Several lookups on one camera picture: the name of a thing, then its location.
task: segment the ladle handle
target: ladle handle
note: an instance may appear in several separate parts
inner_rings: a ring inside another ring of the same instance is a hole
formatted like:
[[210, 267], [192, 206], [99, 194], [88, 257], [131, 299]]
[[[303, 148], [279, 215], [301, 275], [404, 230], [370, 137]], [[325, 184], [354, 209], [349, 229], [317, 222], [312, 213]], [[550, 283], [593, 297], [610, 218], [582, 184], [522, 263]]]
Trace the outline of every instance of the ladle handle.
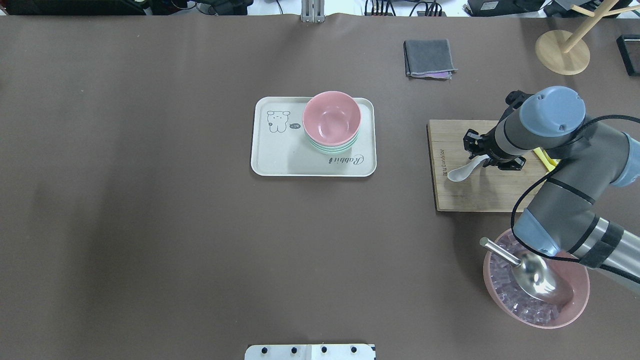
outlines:
[[486, 247], [489, 251], [500, 256], [502, 259], [505, 259], [512, 266], [520, 266], [520, 264], [522, 263], [522, 260], [516, 258], [512, 253], [504, 250], [500, 247], [500, 245], [494, 243], [488, 238], [482, 237], [480, 239], [480, 245]]

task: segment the brown table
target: brown table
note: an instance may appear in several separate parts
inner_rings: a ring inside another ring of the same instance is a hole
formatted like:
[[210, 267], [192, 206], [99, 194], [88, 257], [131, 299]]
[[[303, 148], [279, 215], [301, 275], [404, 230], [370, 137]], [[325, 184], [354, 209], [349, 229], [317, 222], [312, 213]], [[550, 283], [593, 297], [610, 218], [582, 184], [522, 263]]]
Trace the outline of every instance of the brown table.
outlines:
[[[428, 119], [496, 119], [510, 91], [550, 85], [592, 115], [640, 115], [615, 42], [639, 21], [599, 23], [577, 76], [535, 58], [540, 34], [579, 21], [1, 18], [0, 357], [240, 360], [323, 341], [378, 359], [637, 357], [637, 295], [590, 272], [575, 323], [522, 325], [487, 294], [477, 244], [508, 215], [433, 199]], [[460, 71], [406, 78], [411, 38], [448, 38]], [[376, 107], [375, 173], [254, 174], [255, 103], [324, 90]], [[639, 193], [596, 210], [640, 233]]]

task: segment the folded towel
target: folded towel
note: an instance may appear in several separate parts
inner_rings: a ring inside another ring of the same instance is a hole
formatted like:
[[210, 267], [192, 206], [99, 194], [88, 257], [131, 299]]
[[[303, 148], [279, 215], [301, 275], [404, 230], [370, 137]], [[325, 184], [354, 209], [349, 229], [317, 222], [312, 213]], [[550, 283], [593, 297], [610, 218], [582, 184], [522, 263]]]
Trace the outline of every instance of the folded towel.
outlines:
[[435, 79], [451, 79], [451, 73], [457, 70], [446, 39], [405, 41], [404, 69], [413, 78]]

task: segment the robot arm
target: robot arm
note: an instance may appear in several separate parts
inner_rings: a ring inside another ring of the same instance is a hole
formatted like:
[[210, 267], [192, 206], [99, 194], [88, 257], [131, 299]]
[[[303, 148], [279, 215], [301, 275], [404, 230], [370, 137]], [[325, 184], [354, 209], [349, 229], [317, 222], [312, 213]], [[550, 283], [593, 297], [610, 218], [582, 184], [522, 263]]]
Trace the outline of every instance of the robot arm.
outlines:
[[467, 133], [465, 148], [472, 157], [488, 154], [485, 166], [518, 169], [521, 155], [542, 147], [563, 159], [514, 233], [548, 256], [563, 249], [590, 268], [605, 265], [640, 276], [640, 238], [591, 210], [610, 184], [625, 186], [640, 175], [640, 143], [603, 123], [582, 126], [584, 101], [563, 86], [512, 93], [507, 102], [511, 107], [489, 133]]

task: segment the bear drawing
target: bear drawing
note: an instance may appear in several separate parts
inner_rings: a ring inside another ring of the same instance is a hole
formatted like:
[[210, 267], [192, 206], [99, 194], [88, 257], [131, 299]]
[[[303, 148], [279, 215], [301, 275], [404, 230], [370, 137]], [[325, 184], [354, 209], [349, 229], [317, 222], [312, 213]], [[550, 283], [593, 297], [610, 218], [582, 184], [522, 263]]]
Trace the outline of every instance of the bear drawing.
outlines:
[[267, 111], [269, 131], [272, 133], [284, 133], [287, 129], [290, 113], [289, 111]]

